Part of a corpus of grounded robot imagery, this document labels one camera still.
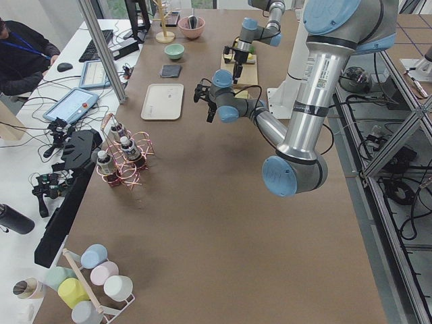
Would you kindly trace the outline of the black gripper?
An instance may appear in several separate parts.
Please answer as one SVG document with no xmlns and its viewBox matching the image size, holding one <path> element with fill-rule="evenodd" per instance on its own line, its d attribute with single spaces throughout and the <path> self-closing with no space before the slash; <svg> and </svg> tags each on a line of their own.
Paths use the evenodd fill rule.
<svg viewBox="0 0 432 324">
<path fill-rule="evenodd" d="M 248 60 L 249 51 L 234 47 L 233 53 L 234 53 L 233 83 L 237 84 L 242 74 L 242 69 L 243 69 L 242 65 L 245 64 Z"/>
<path fill-rule="evenodd" d="M 204 85 L 204 81 L 208 81 L 210 85 Z M 196 85 L 196 88 L 194 90 L 194 102 L 197 103 L 199 100 L 203 100 L 208 103 L 209 110 L 207 113 L 207 122 L 212 123 L 215 117 L 215 113 L 217 111 L 217 106 L 214 101 L 210 99 L 210 87 L 213 83 L 207 79 L 202 78 L 200 82 Z"/>
</svg>

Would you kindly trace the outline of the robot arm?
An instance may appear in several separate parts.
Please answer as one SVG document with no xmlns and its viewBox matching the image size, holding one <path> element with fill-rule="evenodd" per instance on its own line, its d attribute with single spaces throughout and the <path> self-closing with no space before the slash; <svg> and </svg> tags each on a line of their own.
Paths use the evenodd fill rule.
<svg viewBox="0 0 432 324">
<path fill-rule="evenodd" d="M 250 48 L 254 41 L 259 41 L 273 47 L 277 47 L 281 42 L 281 17 L 283 16 L 286 5 L 284 1 L 279 0 L 251 0 L 249 6 L 267 11 L 268 22 L 265 27 L 259 26 L 258 22 L 252 18 L 244 18 L 242 28 L 237 40 L 237 45 L 226 47 L 224 53 L 229 51 L 234 53 L 233 81 L 238 83 L 243 65 L 247 62 Z"/>
<path fill-rule="evenodd" d="M 275 149 L 262 167 L 267 189 L 277 196 L 293 196 L 319 188 L 327 179 L 327 164 L 316 152 L 331 96 L 352 55 L 390 48 L 396 39 L 397 1 L 309 1 L 302 21 L 307 32 L 308 56 L 288 125 L 282 124 L 259 99 L 241 99 L 232 85 L 240 77 L 251 44 L 278 46 L 281 40 L 283 1 L 251 1 L 266 11 L 269 20 L 259 26 L 252 18 L 242 23 L 233 48 L 232 71 L 218 70 L 209 85 L 198 84 L 195 101 L 209 106 L 208 121 L 218 117 L 231 123 L 249 118 Z"/>
</svg>

